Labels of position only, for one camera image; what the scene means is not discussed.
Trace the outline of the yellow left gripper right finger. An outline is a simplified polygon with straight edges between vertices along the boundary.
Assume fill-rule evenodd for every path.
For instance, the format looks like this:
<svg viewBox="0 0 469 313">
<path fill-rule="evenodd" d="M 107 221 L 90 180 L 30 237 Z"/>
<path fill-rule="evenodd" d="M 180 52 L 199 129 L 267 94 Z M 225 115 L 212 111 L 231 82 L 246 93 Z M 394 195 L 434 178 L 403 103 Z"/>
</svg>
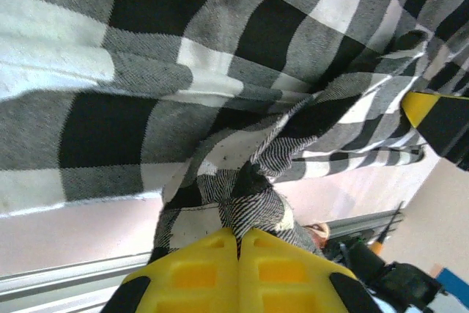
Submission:
<svg viewBox="0 0 469 313">
<path fill-rule="evenodd" d="M 243 237 L 238 265 L 239 312 L 381 311 L 351 270 L 259 229 Z"/>
</svg>

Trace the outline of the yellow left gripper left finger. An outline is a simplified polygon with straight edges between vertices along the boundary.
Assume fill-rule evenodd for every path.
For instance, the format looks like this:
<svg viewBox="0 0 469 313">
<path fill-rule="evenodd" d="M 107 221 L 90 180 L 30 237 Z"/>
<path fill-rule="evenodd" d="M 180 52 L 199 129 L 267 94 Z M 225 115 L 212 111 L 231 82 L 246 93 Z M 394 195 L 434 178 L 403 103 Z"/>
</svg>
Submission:
<svg viewBox="0 0 469 313">
<path fill-rule="evenodd" d="M 237 242 L 228 228 L 125 277 L 107 312 L 237 312 Z"/>
</svg>

